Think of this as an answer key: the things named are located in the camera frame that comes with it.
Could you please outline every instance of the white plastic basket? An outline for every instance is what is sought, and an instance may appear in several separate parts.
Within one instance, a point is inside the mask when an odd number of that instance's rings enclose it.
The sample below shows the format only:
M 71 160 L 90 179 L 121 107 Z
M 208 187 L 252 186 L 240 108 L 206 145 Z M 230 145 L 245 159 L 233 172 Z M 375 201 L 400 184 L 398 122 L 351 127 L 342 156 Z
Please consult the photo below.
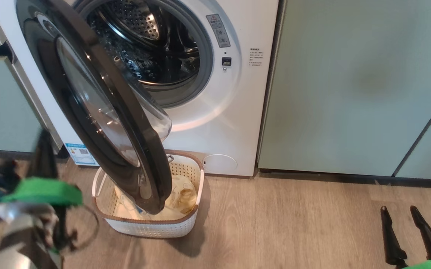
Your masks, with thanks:
M 99 214 L 106 219 L 113 229 L 120 233 L 141 237 L 173 238 L 182 237 L 194 227 L 202 187 L 204 186 L 204 170 L 202 163 L 184 151 L 166 150 L 174 157 L 169 164 L 173 175 L 182 175 L 190 179 L 197 189 L 197 201 L 194 208 L 184 218 L 171 221 L 133 220 L 115 216 L 118 197 L 114 191 L 114 182 L 99 168 L 93 180 L 93 203 Z

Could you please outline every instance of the wooden floor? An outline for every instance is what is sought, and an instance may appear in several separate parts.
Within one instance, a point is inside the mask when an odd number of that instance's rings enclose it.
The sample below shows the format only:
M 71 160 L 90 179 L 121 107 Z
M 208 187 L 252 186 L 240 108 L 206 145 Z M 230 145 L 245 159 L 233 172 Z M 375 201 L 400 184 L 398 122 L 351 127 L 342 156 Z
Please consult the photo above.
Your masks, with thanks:
M 21 162 L 20 171 L 26 163 Z M 95 169 L 60 165 L 90 202 Z M 380 207 L 386 205 L 407 263 L 425 260 L 409 207 L 431 225 L 431 189 L 296 179 L 207 177 L 195 227 L 184 238 L 141 239 L 101 221 L 95 242 L 68 256 L 65 268 L 297 268 L 389 269 L 384 263 Z M 83 210 L 70 215 L 80 239 L 94 221 Z

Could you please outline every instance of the cabinet handle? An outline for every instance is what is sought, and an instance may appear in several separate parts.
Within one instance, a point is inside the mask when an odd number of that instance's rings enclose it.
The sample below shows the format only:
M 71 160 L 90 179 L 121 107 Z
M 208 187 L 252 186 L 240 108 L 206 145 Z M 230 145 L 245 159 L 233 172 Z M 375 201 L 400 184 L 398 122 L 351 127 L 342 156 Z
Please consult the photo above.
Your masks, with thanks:
M 8 44 L 8 41 L 6 41 L 5 43 L 3 43 L 0 46 L 0 56 L 6 56 L 8 57 L 9 61 L 14 64 L 16 63 L 16 56 L 13 53 L 13 50 L 11 49 L 10 45 Z

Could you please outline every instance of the warning label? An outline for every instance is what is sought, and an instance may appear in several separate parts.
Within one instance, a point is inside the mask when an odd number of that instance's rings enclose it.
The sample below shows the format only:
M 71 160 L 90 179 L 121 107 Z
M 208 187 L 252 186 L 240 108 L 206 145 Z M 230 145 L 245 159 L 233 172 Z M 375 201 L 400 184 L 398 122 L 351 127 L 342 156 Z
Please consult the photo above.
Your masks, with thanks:
M 264 58 L 264 52 L 260 48 L 250 48 L 250 54 L 248 57 L 248 65 L 252 67 L 259 67 L 262 65 Z
M 206 16 L 214 31 L 217 42 L 220 48 L 230 47 L 229 36 L 227 35 L 226 28 L 220 19 L 219 14 L 211 14 Z

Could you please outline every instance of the washing machine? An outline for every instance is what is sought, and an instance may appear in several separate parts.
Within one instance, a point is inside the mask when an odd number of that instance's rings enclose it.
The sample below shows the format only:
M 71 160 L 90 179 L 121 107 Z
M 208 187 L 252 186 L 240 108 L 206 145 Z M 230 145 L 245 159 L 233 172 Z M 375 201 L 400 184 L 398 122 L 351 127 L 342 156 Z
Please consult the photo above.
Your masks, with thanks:
M 76 164 L 155 164 L 163 141 L 252 176 L 277 6 L 0 0 L 0 26 Z

